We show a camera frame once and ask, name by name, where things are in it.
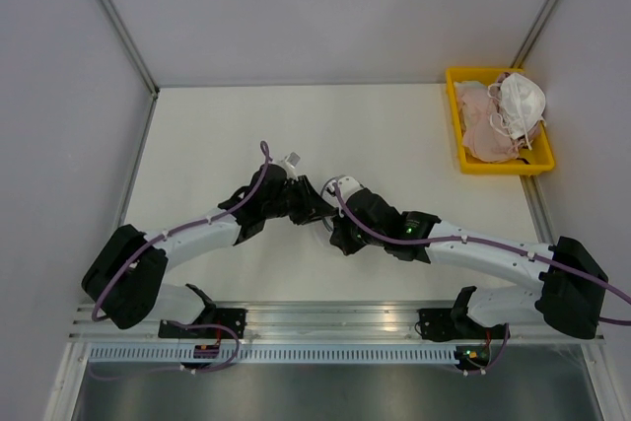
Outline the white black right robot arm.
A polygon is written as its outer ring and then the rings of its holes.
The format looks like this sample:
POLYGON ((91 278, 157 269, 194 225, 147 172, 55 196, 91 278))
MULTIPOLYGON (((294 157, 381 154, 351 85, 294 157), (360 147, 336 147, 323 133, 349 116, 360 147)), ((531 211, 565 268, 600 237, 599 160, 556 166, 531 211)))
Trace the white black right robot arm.
POLYGON ((596 337, 608 279, 580 242, 494 241, 432 214, 399 212, 363 185, 345 187, 340 179, 321 196, 335 208, 329 242, 345 255, 379 246, 401 261, 449 265, 506 281, 503 288, 464 287, 451 306, 420 310, 423 338, 500 337, 509 324, 539 322, 576 339, 596 337))

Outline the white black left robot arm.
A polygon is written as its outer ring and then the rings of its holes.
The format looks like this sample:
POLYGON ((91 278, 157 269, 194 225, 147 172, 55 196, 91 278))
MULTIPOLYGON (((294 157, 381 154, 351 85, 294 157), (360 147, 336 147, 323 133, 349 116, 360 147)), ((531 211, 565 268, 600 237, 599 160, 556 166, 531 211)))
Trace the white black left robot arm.
POLYGON ((107 318, 120 329, 146 318, 174 320, 192 337, 203 338, 215 326, 214 303, 191 283, 165 283, 169 271, 210 251, 244 243, 270 219, 306 225, 336 212, 305 176, 291 177, 281 166, 269 165, 260 168, 250 184, 191 222, 169 231, 119 227, 81 287, 95 303, 95 320, 107 318))

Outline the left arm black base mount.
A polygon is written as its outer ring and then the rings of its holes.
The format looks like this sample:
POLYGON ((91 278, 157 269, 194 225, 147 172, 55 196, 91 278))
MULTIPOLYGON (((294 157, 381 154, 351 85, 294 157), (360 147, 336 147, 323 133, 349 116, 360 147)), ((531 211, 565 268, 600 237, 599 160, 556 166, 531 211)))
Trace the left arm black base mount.
POLYGON ((244 338, 247 310, 244 308, 216 308, 205 311, 191 324, 162 320, 158 337, 161 339, 244 338))

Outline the white mesh laundry bag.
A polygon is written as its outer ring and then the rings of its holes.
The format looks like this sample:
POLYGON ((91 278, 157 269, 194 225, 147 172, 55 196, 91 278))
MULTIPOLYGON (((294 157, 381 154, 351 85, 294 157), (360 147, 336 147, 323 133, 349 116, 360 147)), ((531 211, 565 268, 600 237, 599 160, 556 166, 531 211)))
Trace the white mesh laundry bag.
POLYGON ((324 213, 323 211, 318 211, 315 216, 311 219, 312 223, 320 223, 324 229, 330 234, 333 232, 333 217, 339 213, 338 211, 338 201, 335 197, 335 191, 333 189, 333 184, 335 182, 339 183, 347 178, 347 175, 335 175, 329 178, 320 188, 318 193, 319 199, 324 202, 327 206, 332 207, 333 210, 331 213, 324 213))

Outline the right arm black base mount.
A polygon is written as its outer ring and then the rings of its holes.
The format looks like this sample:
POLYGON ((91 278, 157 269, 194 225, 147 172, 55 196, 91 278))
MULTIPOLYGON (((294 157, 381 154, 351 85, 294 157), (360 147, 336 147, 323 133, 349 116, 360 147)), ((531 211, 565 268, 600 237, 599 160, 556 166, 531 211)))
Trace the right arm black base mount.
POLYGON ((483 327, 467 316, 452 318, 451 309, 419 309, 417 314, 418 320, 415 328, 422 340, 432 342, 485 341, 487 337, 490 337, 491 340, 499 340, 505 336, 506 325, 497 324, 492 327, 483 327))

